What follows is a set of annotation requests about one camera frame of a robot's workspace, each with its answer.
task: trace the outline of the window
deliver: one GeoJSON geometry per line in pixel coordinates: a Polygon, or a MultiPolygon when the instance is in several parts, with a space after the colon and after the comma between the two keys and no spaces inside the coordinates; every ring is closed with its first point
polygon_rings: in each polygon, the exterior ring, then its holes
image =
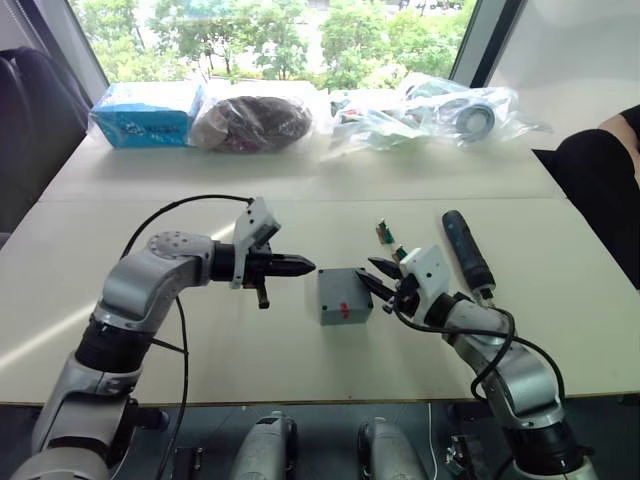
{"type": "Polygon", "coordinates": [[[110,82],[448,77],[475,0],[70,0],[110,82]]]}

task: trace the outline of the gray box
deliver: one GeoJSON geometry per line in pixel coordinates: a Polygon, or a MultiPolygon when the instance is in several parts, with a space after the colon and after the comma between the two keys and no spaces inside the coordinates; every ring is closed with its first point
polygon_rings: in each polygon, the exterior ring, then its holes
{"type": "Polygon", "coordinates": [[[318,270],[318,299],[322,325],[364,323],[373,310],[371,294],[355,268],[318,270]]]}

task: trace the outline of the robotic arm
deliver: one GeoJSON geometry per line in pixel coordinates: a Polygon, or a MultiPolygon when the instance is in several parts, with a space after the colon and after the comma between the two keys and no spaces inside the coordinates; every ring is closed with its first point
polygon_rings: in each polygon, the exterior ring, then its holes
{"type": "Polygon", "coordinates": [[[38,418],[34,456],[12,480],[107,480],[108,467],[122,459],[133,433],[137,403],[130,393],[142,360],[180,291],[227,281],[231,288],[256,289],[259,307],[268,308],[265,277],[315,268],[303,257],[271,252],[269,239],[279,229],[257,198],[236,221],[231,244],[164,232],[123,258],[38,418]]]}
{"type": "MultiPolygon", "coordinates": [[[[418,326],[507,333],[504,313],[459,294],[448,295],[450,271],[439,246],[417,248],[398,264],[380,258],[370,261],[397,280],[393,291],[373,275],[358,273],[368,289],[387,302],[383,307],[387,313],[399,311],[418,326]]],[[[443,338],[477,374],[504,343],[501,337],[462,333],[443,338]]],[[[481,385],[522,478],[597,479],[565,420],[552,372],[527,348],[513,343],[481,385]]]]}

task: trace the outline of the screwdriver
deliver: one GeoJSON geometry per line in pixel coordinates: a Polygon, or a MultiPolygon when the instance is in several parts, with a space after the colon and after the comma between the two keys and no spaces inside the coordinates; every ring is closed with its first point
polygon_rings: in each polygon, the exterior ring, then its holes
{"type": "Polygon", "coordinates": [[[458,258],[469,290],[479,304],[493,307],[496,281],[464,217],[457,210],[449,210],[442,216],[442,225],[458,258]]]}

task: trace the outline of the bagged part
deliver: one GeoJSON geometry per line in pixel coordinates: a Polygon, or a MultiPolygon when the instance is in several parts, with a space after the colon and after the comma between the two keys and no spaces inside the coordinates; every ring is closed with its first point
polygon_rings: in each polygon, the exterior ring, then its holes
{"type": "Polygon", "coordinates": [[[383,150],[414,138],[466,146],[551,130],[522,112],[510,88],[472,89],[425,74],[410,74],[393,92],[363,95],[355,90],[332,94],[331,99],[335,127],[330,156],[363,148],[383,150]]]}
{"type": "Polygon", "coordinates": [[[244,82],[216,89],[204,102],[190,140],[207,150],[277,152],[314,131],[330,133],[323,94],[308,82],[244,82]]]}

